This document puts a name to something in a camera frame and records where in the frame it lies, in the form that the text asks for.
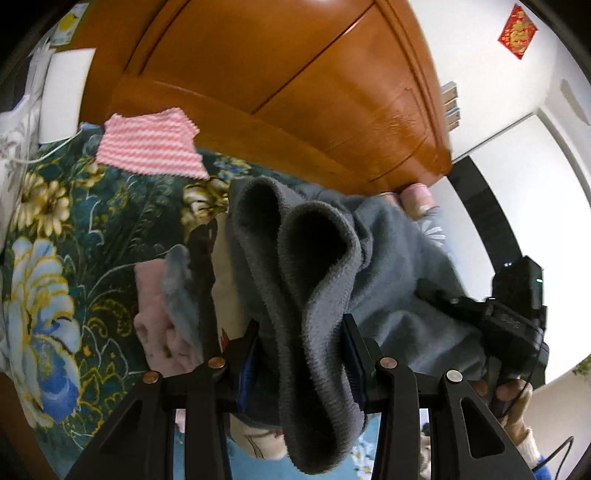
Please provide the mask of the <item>person's right hand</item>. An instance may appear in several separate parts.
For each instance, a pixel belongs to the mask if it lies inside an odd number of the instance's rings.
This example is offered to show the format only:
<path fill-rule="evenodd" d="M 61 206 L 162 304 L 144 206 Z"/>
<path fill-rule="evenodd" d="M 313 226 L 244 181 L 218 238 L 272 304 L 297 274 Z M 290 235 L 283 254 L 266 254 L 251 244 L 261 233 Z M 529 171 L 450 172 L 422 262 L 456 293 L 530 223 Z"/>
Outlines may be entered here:
<path fill-rule="evenodd" d="M 511 405 L 508 413 L 499 422 L 530 468 L 536 467 L 542 459 L 533 431 L 524 419 L 532 395 L 532 386 L 523 379 L 511 380 L 495 391 L 496 399 Z"/>

